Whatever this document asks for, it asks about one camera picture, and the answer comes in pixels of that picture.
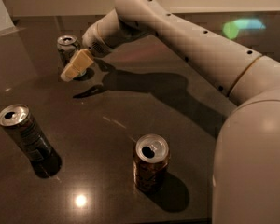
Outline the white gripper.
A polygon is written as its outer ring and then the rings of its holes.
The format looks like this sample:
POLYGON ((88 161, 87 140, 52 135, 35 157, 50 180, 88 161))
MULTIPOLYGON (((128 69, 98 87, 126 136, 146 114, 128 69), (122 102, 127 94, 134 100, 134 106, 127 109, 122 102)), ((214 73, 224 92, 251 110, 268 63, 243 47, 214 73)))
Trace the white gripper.
POLYGON ((87 49, 81 49, 74 54, 62 71, 61 79, 71 81, 82 75, 94 64, 93 56, 105 57, 125 43, 127 38, 126 26, 119 20, 116 11, 112 10, 87 29, 82 36, 82 44, 87 49))

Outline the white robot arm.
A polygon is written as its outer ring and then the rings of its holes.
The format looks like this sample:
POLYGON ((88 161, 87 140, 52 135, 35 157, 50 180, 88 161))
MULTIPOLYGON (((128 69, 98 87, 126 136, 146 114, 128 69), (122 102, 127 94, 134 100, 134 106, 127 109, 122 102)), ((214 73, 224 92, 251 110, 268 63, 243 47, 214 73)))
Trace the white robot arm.
POLYGON ((156 36, 236 109, 219 133, 213 171, 213 224, 280 224, 280 63, 170 14, 156 0, 115 0, 82 36, 64 68, 70 81, 114 48, 156 36))

